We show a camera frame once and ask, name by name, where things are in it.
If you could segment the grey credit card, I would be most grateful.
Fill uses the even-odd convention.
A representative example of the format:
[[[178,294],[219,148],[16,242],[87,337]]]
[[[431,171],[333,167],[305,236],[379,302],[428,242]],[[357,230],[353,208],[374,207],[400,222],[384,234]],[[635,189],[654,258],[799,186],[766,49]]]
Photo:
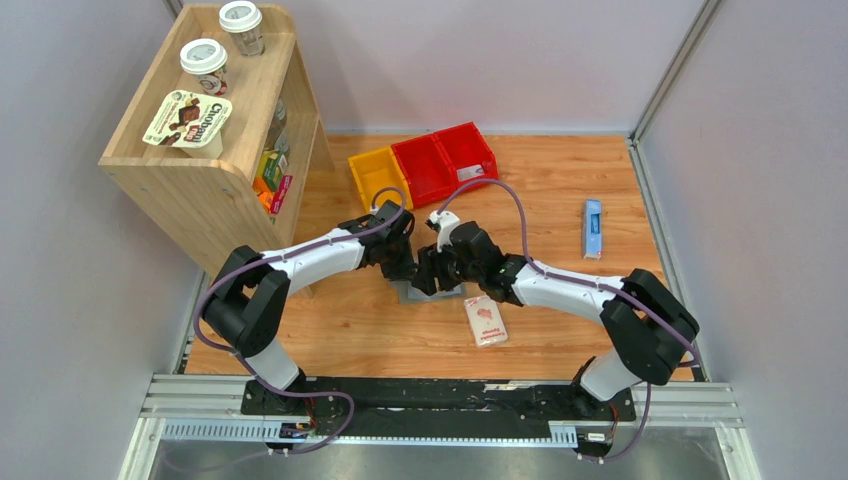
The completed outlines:
[[[459,182],[466,182],[485,174],[485,169],[481,164],[475,164],[463,167],[457,170],[457,178]]]

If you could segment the grey leather card holder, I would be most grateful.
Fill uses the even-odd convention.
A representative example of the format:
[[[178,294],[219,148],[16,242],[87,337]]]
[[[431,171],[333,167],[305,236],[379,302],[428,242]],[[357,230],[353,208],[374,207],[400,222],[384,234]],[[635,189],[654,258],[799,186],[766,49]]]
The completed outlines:
[[[400,304],[428,303],[451,298],[466,298],[467,291],[464,284],[460,284],[449,291],[437,291],[433,295],[427,295],[415,288],[409,281],[390,281],[390,285],[397,291]]]

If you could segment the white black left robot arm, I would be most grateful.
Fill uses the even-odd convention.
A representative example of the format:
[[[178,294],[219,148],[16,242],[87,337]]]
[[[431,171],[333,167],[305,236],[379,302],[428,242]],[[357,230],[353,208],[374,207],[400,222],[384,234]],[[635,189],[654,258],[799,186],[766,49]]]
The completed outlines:
[[[302,370],[277,338],[286,301],[340,273],[379,266],[391,281],[415,270],[409,238],[411,212],[387,200],[374,213],[343,222],[327,234],[282,250],[235,248],[194,313],[266,388],[267,401],[285,415],[299,411],[306,389]]]

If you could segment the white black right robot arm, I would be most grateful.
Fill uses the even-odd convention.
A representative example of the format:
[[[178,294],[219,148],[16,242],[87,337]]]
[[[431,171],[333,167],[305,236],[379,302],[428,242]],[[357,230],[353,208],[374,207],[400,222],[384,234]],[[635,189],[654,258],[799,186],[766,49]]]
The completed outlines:
[[[604,327],[612,343],[574,378],[573,410],[592,419],[620,391],[638,383],[665,385],[699,332],[694,317],[651,272],[592,277],[506,254],[476,222],[429,219],[437,241],[418,252],[414,286],[427,295],[475,283],[493,301],[545,307]]]

